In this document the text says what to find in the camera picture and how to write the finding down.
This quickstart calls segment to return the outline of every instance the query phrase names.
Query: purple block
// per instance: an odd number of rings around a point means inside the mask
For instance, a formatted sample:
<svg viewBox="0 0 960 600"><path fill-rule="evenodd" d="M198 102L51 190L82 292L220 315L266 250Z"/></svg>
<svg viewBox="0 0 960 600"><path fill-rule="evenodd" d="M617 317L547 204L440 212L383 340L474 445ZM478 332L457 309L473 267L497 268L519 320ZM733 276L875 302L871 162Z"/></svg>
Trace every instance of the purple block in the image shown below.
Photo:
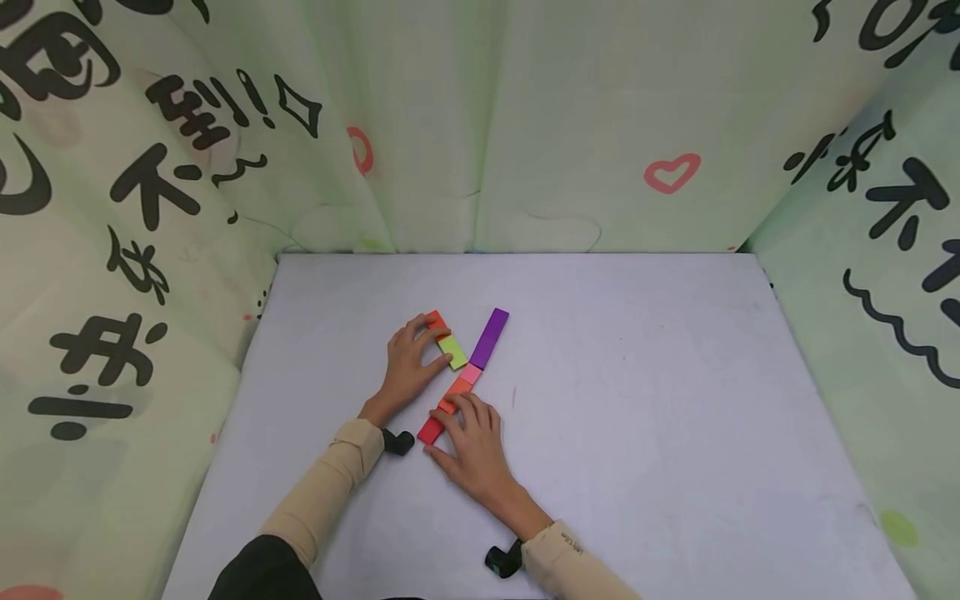
<svg viewBox="0 0 960 600"><path fill-rule="evenodd" d="M490 356L493 354L493 347L496 346L496 341L500 338L500 333L503 331L503 326L507 324L508 317L510 317L510 313L507 311L494 308L490 320L487 321L487 326L483 328L483 333L480 334L480 341L477 342L473 354L470 355L471 365L480 370L487 367Z"/></svg>

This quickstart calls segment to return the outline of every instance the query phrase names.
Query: white surface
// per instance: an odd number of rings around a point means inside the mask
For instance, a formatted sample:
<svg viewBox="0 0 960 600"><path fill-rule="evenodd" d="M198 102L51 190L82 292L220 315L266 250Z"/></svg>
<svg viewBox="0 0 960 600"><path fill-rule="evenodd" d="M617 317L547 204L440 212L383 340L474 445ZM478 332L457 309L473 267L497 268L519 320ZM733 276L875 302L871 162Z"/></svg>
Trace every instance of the white surface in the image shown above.
<svg viewBox="0 0 960 600"><path fill-rule="evenodd" d="M517 478L645 600L915 597L753 256L288 255L164 600L206 598L400 324L438 308L469 354L497 306L475 391ZM391 428L416 434L454 377ZM512 540L418 443L381 459L314 574L327 600L544 597L483 566Z"/></svg>

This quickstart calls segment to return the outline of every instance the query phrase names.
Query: colored block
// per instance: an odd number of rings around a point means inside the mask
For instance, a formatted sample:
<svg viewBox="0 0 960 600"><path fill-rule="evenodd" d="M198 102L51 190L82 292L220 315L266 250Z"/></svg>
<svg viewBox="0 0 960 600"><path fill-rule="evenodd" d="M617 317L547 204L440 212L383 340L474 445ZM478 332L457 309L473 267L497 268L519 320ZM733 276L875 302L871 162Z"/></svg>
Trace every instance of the colored block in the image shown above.
<svg viewBox="0 0 960 600"><path fill-rule="evenodd" d="M493 354L493 347L496 346L496 341L500 338L500 333L503 332L503 326L507 324L508 317L510 317L510 313L507 311L494 308L493 314L487 321L487 326L480 334L480 341L477 342L477 346L470 356L471 365L476 366L481 371L487 367L487 363L490 362L490 357Z"/></svg>
<svg viewBox="0 0 960 600"><path fill-rule="evenodd" d="M427 329L448 329L449 328L446 326L446 321L444 321L444 318L440 316L440 311L434 310L426 314L427 317L429 317L430 315L433 315L436 318L436 321L434 321L433 323L428 323L426 326ZM437 342L440 342L441 340L445 340L446 338L447 336L442 335L439 338L437 338Z"/></svg>
<svg viewBox="0 0 960 600"><path fill-rule="evenodd" d="M452 370L456 371L467 363L467 355L464 354L464 349L460 348L460 342L453 335L444 337L437 345L442 352L453 354L453 360L450 361Z"/></svg>
<svg viewBox="0 0 960 600"><path fill-rule="evenodd" d="M473 383L464 379L463 375L461 374L453 382L453 385L450 386L450 389L446 391L444 397L441 398L440 404L437 404L437 408L445 413L448 413L449 415L455 415L457 412L457 405L446 399L446 397L450 396L451 394L466 394L472 389Z"/></svg>
<svg viewBox="0 0 960 600"><path fill-rule="evenodd" d="M417 439L424 444L433 445L433 443L437 441L437 438L439 438L440 434L443 432L444 425L431 417L430 419L427 419L426 423L423 424L423 427L420 428L420 432L417 434Z"/></svg>
<svg viewBox="0 0 960 600"><path fill-rule="evenodd" d="M479 368L479 367L477 367L476 365L470 363L470 364L468 364L468 365L464 368L463 372L460 373L460 377L458 377L458 378L459 378L459 379L465 379L466 381L468 381L468 382L470 383L470 385L476 385L476 384L477 384L477 379L480 378L480 375L481 375L482 373L483 373L483 372L480 371L480 368Z"/></svg>

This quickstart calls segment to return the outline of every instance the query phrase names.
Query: hand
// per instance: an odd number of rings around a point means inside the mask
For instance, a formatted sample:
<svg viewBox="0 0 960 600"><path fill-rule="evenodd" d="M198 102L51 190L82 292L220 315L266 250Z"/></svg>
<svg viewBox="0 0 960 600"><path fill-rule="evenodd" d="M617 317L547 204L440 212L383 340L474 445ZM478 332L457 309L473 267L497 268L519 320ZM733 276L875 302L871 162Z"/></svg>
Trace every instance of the hand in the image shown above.
<svg viewBox="0 0 960 600"><path fill-rule="evenodd" d="M442 410L430 411L453 442L456 456L436 446L423 447L447 478L486 508L521 541L531 540L553 519L520 486L507 466L500 441L500 415L476 394L451 395L463 416L463 426Z"/></svg>
<svg viewBox="0 0 960 600"><path fill-rule="evenodd" d="M422 364L423 351L442 335L446 328L427 329L417 336L421 327L435 321L433 317L417 315L396 331L387 343L387 374L380 391L373 395L358 419L366 419L383 427L401 410L417 399L427 384L450 364L453 356L444 354L427 366Z"/></svg>

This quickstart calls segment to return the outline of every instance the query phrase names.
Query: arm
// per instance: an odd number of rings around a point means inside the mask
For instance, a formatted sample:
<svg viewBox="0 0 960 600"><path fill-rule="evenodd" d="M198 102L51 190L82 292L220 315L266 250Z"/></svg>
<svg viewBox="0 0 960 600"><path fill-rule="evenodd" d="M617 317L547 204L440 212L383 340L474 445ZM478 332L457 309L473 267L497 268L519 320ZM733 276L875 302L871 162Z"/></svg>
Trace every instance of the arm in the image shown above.
<svg viewBox="0 0 960 600"><path fill-rule="evenodd" d="M523 542L523 564L551 596L562 600L640 600L591 556L562 521L554 521L518 484L500 441L500 415L474 394L451 396L463 426L444 411L430 415L446 427L456 456L425 446L450 481L491 512Z"/></svg>
<svg viewBox="0 0 960 600"><path fill-rule="evenodd" d="M417 332L433 319L418 315L387 343L383 386L364 404L356 420L337 431L333 443L280 501L260 530L290 545L309 567L325 546L350 494L370 474L383 452L383 427L410 404L450 362L446 354L423 366L423 351L449 329Z"/></svg>

